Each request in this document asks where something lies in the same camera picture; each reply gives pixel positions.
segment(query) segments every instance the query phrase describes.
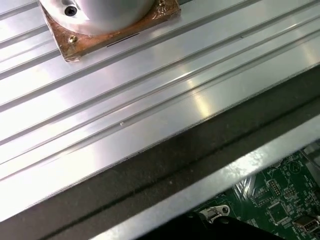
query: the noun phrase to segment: reflective metal surface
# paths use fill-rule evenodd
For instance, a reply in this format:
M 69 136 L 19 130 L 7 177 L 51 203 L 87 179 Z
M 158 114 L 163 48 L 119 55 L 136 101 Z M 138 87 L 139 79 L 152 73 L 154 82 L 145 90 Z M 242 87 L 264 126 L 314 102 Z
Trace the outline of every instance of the reflective metal surface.
M 155 0 L 40 0 L 61 26 L 85 35 L 116 32 L 142 19 Z
M 319 0 L 194 0 L 72 64 L 18 2 L 0 6 L 0 220 L 320 62 Z
M 92 240 L 136 239 L 314 142 L 319 136 L 320 116 L 317 116 Z

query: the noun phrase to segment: copper base plate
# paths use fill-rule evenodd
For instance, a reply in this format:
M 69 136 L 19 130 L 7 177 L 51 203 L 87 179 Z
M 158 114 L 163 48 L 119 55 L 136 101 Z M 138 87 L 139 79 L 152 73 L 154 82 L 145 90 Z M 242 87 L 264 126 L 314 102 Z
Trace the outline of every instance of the copper base plate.
M 93 36 L 76 33 L 60 26 L 43 7 L 42 9 L 49 29 L 67 62 L 79 61 L 83 55 L 163 23 L 172 17 L 180 15 L 181 12 L 177 0 L 156 0 L 149 13 L 139 22 L 121 31 Z

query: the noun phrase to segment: green circuit board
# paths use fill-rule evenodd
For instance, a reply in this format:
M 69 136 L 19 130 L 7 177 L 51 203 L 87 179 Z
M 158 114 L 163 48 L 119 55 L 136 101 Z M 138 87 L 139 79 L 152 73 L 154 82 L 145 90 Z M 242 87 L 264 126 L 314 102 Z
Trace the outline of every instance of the green circuit board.
M 297 152 L 204 203 L 195 211 L 227 205 L 230 217 L 287 240 L 315 240 L 293 222 L 319 214 L 320 199 L 314 178 Z

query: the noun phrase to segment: white cylindrical object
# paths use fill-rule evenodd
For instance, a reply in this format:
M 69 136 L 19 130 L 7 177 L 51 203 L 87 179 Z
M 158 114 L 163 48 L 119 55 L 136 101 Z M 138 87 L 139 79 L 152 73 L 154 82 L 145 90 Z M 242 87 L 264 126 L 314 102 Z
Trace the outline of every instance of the white cylindrical object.
M 124 29 L 142 19 L 155 0 L 40 0 L 62 27 L 85 35 Z

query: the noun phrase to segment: bolt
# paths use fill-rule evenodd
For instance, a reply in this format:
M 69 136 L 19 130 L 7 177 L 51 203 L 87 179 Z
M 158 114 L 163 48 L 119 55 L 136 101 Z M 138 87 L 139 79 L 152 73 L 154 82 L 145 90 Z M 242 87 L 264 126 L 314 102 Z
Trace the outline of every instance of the bolt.
M 68 42 L 70 44 L 74 44 L 76 41 L 78 41 L 78 38 L 74 35 L 70 36 L 69 39 L 68 39 Z
M 67 15 L 68 17 L 73 17 L 76 15 L 78 12 L 77 8 L 74 6 L 67 6 L 66 9 L 64 10 L 64 14 Z

